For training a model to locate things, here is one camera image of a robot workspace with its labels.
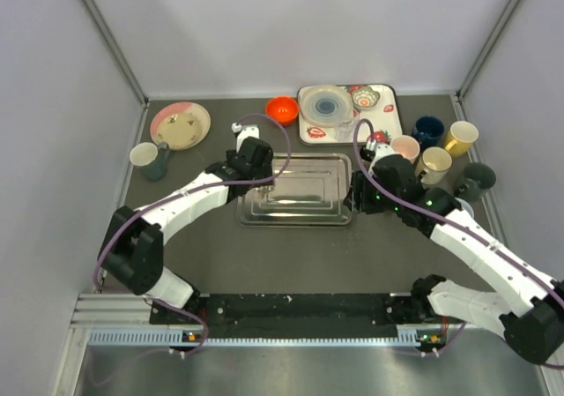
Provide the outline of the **pink ceramic mug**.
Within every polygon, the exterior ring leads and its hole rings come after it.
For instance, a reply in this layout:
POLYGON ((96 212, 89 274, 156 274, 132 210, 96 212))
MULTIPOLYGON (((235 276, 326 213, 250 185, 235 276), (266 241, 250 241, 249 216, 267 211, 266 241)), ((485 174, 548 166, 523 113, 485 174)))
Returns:
POLYGON ((414 164, 420 154, 419 142, 407 135, 401 135, 390 141, 390 147, 398 154, 406 158, 411 164, 414 164))

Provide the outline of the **cream mug black handle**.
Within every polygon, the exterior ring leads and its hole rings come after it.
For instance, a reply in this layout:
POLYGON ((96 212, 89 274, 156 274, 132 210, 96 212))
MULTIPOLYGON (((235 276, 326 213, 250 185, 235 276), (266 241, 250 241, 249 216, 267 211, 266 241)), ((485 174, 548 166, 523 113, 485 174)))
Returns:
POLYGON ((424 186, 433 186, 444 178, 452 164, 452 157, 445 149, 428 147, 419 158, 415 174, 424 186))

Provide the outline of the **navy blue ceramic mug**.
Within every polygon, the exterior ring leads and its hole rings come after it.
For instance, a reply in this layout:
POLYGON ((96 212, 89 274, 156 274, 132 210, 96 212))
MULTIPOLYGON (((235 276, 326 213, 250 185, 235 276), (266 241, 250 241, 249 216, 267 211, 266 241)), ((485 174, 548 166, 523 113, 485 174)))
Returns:
POLYGON ((437 146, 445 132, 444 123, 435 116, 420 117, 412 129, 412 137, 419 143, 422 151, 437 146))

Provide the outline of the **grey mug black handle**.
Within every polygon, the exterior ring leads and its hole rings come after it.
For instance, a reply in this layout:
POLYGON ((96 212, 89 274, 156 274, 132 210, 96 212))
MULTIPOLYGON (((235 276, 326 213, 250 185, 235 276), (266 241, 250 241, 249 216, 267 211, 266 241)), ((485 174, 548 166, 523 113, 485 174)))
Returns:
POLYGON ((455 181, 454 196, 467 202, 479 201, 497 181, 494 170, 484 163, 468 163, 455 181))

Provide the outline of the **pale yellow ceramic mug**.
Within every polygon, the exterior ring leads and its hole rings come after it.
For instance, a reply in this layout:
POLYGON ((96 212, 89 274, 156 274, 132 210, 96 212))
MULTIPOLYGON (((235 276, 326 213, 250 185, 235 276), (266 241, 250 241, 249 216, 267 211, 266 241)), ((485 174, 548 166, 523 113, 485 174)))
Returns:
POLYGON ((451 124, 443 148, 453 158, 458 158, 467 153, 479 138, 477 127, 466 121, 457 121, 451 124))

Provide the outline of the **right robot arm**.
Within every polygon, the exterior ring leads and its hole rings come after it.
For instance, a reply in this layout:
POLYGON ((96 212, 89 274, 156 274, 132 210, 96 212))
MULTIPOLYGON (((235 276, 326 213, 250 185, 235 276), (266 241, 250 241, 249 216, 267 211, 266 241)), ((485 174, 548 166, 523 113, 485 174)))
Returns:
POLYGON ((360 168, 352 175, 347 207, 365 214, 394 213, 491 287, 479 292, 431 274, 412 285, 417 307, 488 330, 525 361, 546 364, 563 344, 562 282, 494 239, 447 191, 424 188, 414 166, 387 146, 360 150, 355 158, 360 168))

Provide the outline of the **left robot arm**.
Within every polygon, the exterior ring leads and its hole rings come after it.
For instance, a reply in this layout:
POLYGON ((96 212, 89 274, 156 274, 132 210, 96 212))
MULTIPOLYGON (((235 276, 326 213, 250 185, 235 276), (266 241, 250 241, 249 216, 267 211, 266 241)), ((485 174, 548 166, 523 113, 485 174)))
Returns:
POLYGON ((207 167, 191 183, 137 210, 114 212, 100 251, 100 267, 134 295, 184 309, 197 298, 185 279, 164 266, 168 240, 199 217, 249 190, 272 183, 273 151, 255 137, 242 139, 226 159, 207 167))

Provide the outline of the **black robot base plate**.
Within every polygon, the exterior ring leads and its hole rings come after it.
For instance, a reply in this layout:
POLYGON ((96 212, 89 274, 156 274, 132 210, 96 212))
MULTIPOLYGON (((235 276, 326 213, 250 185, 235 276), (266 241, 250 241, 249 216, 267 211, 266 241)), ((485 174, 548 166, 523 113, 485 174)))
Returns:
POLYGON ((399 325, 446 322, 410 295, 211 294, 189 311, 215 339, 344 339, 395 337, 399 325))

